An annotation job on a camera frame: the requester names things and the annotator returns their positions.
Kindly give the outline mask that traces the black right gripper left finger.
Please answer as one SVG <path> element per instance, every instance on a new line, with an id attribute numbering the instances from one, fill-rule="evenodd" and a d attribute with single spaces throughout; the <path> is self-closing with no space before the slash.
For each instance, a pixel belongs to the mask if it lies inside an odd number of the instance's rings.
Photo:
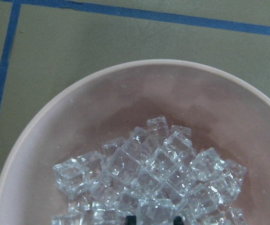
<path id="1" fill-rule="evenodd" d="M 125 225 L 136 225 L 137 224 L 137 217 L 135 215 L 126 216 L 124 224 Z"/>

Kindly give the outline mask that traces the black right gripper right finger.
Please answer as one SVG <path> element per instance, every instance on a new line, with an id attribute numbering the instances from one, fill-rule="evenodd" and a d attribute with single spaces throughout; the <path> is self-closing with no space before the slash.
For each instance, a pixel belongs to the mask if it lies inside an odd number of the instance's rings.
<path id="1" fill-rule="evenodd" d="M 184 225 L 184 222 L 180 216 L 176 216 L 173 220 L 173 225 Z"/>

